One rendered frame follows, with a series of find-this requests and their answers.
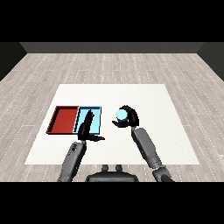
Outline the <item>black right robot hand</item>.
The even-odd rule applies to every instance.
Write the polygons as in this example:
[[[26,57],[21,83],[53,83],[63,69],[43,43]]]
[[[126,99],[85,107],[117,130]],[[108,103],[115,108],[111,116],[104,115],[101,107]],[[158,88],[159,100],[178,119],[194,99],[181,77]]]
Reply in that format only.
[[[121,112],[126,112],[126,117],[121,119]],[[136,127],[139,125],[139,118],[137,112],[128,105],[121,106],[116,112],[116,121],[113,121],[113,124],[118,128],[126,128],[126,127]]]

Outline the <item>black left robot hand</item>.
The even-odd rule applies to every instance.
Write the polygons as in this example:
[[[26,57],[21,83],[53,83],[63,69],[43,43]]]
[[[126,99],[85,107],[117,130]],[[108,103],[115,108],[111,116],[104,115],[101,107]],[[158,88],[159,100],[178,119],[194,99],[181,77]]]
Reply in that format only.
[[[95,116],[94,113],[90,109],[85,116],[84,122],[79,127],[79,130],[78,130],[78,139],[79,140],[81,140],[81,141],[89,140],[89,141],[94,141],[94,142],[104,140],[103,136],[95,136],[95,135],[89,134],[90,127],[91,127],[94,116]]]

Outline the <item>small blue can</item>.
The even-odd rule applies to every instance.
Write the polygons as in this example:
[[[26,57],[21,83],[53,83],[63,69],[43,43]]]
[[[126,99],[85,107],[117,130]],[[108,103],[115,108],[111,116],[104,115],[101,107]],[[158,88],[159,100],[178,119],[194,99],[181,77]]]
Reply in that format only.
[[[115,113],[115,116],[119,123],[128,121],[128,112],[125,109],[118,109]]]

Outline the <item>light blue shallow open box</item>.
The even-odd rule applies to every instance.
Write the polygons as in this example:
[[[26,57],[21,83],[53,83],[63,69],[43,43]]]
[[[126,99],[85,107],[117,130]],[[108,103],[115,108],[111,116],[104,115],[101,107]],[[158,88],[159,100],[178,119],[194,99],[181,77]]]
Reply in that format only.
[[[81,124],[84,122],[85,117],[91,111],[94,114],[93,121],[90,126],[90,135],[99,135],[101,127],[101,113],[102,108],[100,106],[80,106],[78,114],[75,118],[75,123],[73,126],[73,133],[77,134]]]

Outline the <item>red shallow open box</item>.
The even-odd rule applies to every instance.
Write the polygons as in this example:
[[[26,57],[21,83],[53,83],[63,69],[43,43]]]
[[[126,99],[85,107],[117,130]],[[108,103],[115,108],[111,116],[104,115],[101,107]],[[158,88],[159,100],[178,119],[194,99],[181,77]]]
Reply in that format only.
[[[46,134],[72,135],[78,108],[78,106],[57,106],[52,114]]]

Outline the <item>dark grey robot body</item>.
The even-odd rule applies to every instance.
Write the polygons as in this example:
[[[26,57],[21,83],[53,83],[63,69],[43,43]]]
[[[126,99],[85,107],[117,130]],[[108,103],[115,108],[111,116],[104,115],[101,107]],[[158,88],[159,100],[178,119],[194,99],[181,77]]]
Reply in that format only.
[[[88,175],[86,182],[138,182],[138,178],[124,172],[120,164],[115,166],[115,171],[109,171],[109,166],[104,164],[100,172]]]

